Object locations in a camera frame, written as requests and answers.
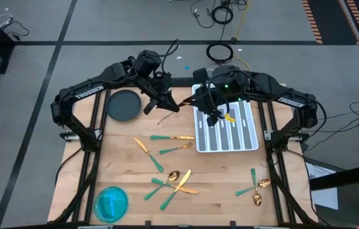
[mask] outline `wooden tabletop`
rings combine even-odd
[[[104,94],[102,93],[100,100],[97,123],[100,123]],[[149,98],[146,95],[139,95],[144,107],[149,102]],[[182,101],[190,95],[191,88],[173,89],[173,97],[176,101]],[[86,126],[89,126],[93,102],[94,96],[91,96],[76,103],[74,108],[74,115]],[[269,178],[257,103],[251,102],[251,106],[259,149],[246,152],[198,153],[193,146],[191,149],[160,155],[158,153],[160,149],[180,146],[187,141],[171,139],[151,141],[149,136],[194,135],[192,107],[181,108],[179,113],[174,113],[160,125],[157,123],[169,114],[169,111],[153,109],[149,115],[140,113],[135,120],[128,122],[118,122],[107,117],[95,196],[106,187],[117,186],[126,192],[129,201],[126,214],[113,224],[144,225],[146,220],[151,220],[152,225],[229,225],[230,221],[235,221],[240,226],[277,225],[271,186],[259,189],[262,196],[260,207],[253,203],[253,191],[239,197],[234,194],[238,190],[253,186],[250,173],[252,168],[256,171],[257,180]],[[267,106],[264,107],[270,127]],[[275,102],[274,110],[278,128],[282,128],[292,118],[291,108]],[[134,137],[139,138],[148,147],[151,154],[164,167],[163,173],[158,172],[149,157],[135,143]],[[301,152],[297,142],[290,142],[288,146],[291,150]],[[63,160],[79,147],[78,141],[67,143]],[[284,152],[284,159],[291,193],[309,217],[317,221],[311,209],[308,177],[303,159],[287,152]],[[61,170],[48,220],[59,216],[75,195],[82,161],[83,153],[80,153],[67,162]],[[159,206],[173,189],[163,187],[151,199],[144,200],[144,195],[158,186],[151,183],[153,177],[164,181],[171,171],[179,170],[181,175],[178,183],[188,169],[192,169],[192,174],[184,187],[198,190],[199,194],[191,195],[179,191],[165,211],[161,211]],[[287,221],[287,208],[281,191],[280,198],[284,221]],[[84,196],[80,219],[83,219],[82,212],[86,201]],[[90,223],[104,224],[95,217],[93,211]]]

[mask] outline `white cable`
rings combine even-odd
[[[4,16],[4,15],[9,15],[9,16],[10,16],[10,18],[12,18],[12,17],[13,17],[13,15],[11,15],[11,13],[3,13],[2,15],[0,15],[0,18],[1,18],[2,16]]]
[[[0,28],[3,28],[3,27],[5,27],[6,25],[10,24],[11,21],[13,20],[13,15],[11,15],[11,13],[3,13],[2,15],[0,15],[0,18],[1,18],[2,16],[5,16],[5,15],[10,16],[10,18],[7,19],[7,21],[1,23],[1,24],[0,24]]]

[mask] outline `fork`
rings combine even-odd
[[[191,146],[193,146],[193,142],[189,142],[189,143],[186,143],[186,144],[184,144],[182,146],[172,148],[172,149],[162,149],[162,150],[159,151],[159,153],[160,154],[165,154],[165,153],[177,150],[177,149],[189,149]]]

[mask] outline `gold knife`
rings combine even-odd
[[[182,180],[180,181],[180,183],[178,184],[177,188],[175,189],[175,191],[173,191],[173,193],[167,198],[167,200],[165,202],[163,202],[161,204],[161,206],[159,207],[159,209],[161,209],[161,211],[164,211],[165,208],[168,206],[169,202],[171,201],[171,199],[173,198],[173,196],[175,196],[176,192],[179,190],[179,188],[182,187],[182,185],[185,184],[185,182],[187,181],[187,179],[189,178],[189,176],[191,175],[192,170],[189,169],[185,176],[182,178]]]
[[[154,183],[154,184],[163,184],[164,182],[160,179],[156,179],[156,178],[152,178],[151,179],[151,182]],[[166,183],[164,184],[165,186],[168,186],[168,187],[171,187],[173,189],[176,189],[177,186],[176,185],[173,185],[173,184],[170,184],[170,183]],[[192,190],[190,188],[184,188],[184,187],[180,187],[179,188],[179,191],[182,191],[184,193],[189,193],[189,194],[198,194],[199,191],[196,191],[196,190]]]
[[[158,169],[158,171],[163,172],[164,168],[162,167],[162,165],[160,165],[155,158],[148,152],[148,149],[146,148],[146,146],[144,145],[144,143],[142,143],[139,139],[137,139],[136,137],[134,137],[134,141],[142,148],[142,150],[144,150],[144,152],[149,156],[149,158],[151,158],[152,162],[154,162],[156,168]]]

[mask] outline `gray floor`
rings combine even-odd
[[[13,14],[31,31],[28,41],[56,41],[71,0],[0,0],[0,14]],[[78,0],[65,40],[138,41],[138,40],[215,40],[222,27],[199,28],[189,14],[193,1],[101,1]],[[201,23],[212,1],[197,4]],[[226,26],[224,39],[234,36],[241,12],[235,10],[234,22]],[[239,39],[313,41],[313,35],[300,0],[252,1]],[[5,189],[39,89],[54,51],[53,46],[16,47],[7,73],[0,75],[0,199]],[[45,223],[53,195],[53,181],[60,165],[65,143],[62,131],[51,120],[50,103],[59,89],[96,76],[108,65],[143,49],[165,53],[167,46],[63,46],[53,71],[24,163],[6,211],[3,227]],[[329,116],[349,111],[359,102],[359,46],[237,46],[238,55],[254,71],[274,76],[279,82],[316,95]],[[181,45],[166,62],[174,77],[191,76],[201,67],[215,67],[205,55],[204,45]],[[225,56],[222,50],[214,52]],[[234,65],[243,67],[239,62]],[[324,130],[335,130],[354,115],[330,120]],[[310,142],[327,137],[319,133]],[[359,127],[335,135],[307,156],[350,169],[359,166]],[[341,205],[349,209],[338,222],[359,223],[359,187],[339,190]],[[320,209],[330,215],[328,209]]]

